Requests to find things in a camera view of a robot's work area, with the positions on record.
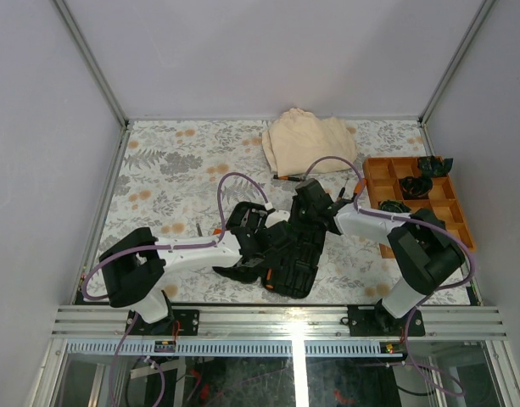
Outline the steel claw hammer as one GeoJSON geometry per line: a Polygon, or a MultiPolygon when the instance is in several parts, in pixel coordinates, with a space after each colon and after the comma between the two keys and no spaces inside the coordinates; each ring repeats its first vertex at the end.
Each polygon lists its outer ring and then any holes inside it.
{"type": "Polygon", "coordinates": [[[264,212],[258,209],[248,209],[246,214],[241,219],[240,226],[251,230],[258,229],[264,218],[264,212]]]}

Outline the dark green tool case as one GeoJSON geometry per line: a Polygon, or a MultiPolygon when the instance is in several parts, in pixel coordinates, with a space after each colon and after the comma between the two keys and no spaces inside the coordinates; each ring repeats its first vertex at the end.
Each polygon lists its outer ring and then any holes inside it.
{"type": "MultiPolygon", "coordinates": [[[[241,202],[236,207],[265,206],[241,202]]],[[[270,265],[273,289],[266,289],[284,297],[302,299],[310,294],[316,279],[327,231],[309,225],[291,224],[290,221],[283,227],[283,230],[287,233],[288,245],[282,249],[270,265]]],[[[232,214],[226,222],[226,231],[232,235],[232,214]]],[[[249,284],[260,281],[261,285],[265,287],[266,276],[233,276],[232,266],[215,266],[213,271],[236,282],[249,284]]]]}

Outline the large black orange screwdriver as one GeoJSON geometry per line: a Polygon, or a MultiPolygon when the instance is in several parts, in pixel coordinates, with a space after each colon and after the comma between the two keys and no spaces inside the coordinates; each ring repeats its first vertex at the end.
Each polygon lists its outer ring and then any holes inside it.
{"type": "Polygon", "coordinates": [[[268,290],[273,289],[273,286],[271,284],[271,273],[272,273],[272,269],[269,269],[266,273],[266,278],[265,278],[265,288],[267,288],[268,290]]]}

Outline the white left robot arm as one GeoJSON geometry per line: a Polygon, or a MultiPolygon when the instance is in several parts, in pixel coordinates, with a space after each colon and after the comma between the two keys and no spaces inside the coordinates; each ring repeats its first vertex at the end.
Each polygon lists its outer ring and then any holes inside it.
{"type": "Polygon", "coordinates": [[[155,334],[174,323],[164,294],[167,275],[204,267],[252,268],[266,258],[258,232],[234,228],[217,236],[158,239],[137,228],[99,258],[109,305],[136,311],[155,334]]]}

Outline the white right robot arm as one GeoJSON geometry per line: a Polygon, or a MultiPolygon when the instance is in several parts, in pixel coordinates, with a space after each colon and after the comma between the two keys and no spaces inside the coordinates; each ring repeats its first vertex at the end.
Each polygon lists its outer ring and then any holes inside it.
{"type": "Polygon", "coordinates": [[[364,209],[356,201],[333,201],[315,179],[295,189],[292,213],[315,229],[339,236],[357,236],[391,248],[401,278],[380,300],[375,313],[377,329],[394,334],[405,316],[441,287],[466,260],[463,244],[444,229],[428,209],[396,214],[364,209]]]}

